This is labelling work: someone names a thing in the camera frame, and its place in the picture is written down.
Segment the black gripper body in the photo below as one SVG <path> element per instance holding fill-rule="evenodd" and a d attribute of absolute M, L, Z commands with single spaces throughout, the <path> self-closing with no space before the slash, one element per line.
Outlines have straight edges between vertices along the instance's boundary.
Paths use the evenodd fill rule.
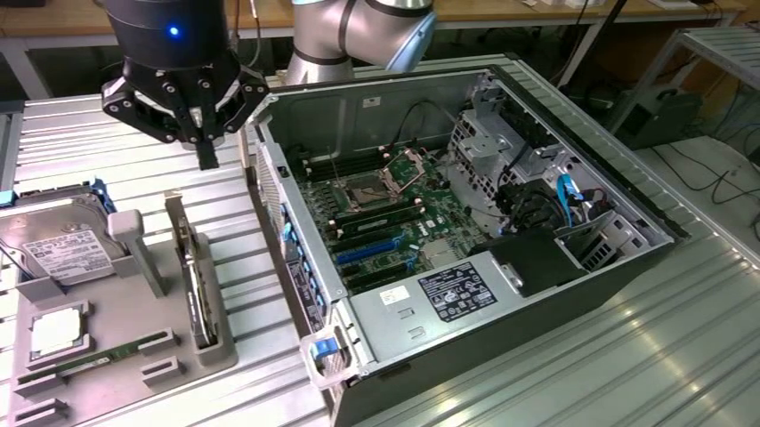
<path fill-rule="evenodd" d="M 207 136 L 207 66 L 242 66 L 230 46 L 222 1 L 107 1 L 105 3 L 123 52 L 125 77 L 135 96 L 170 113 L 173 84 Z"/>

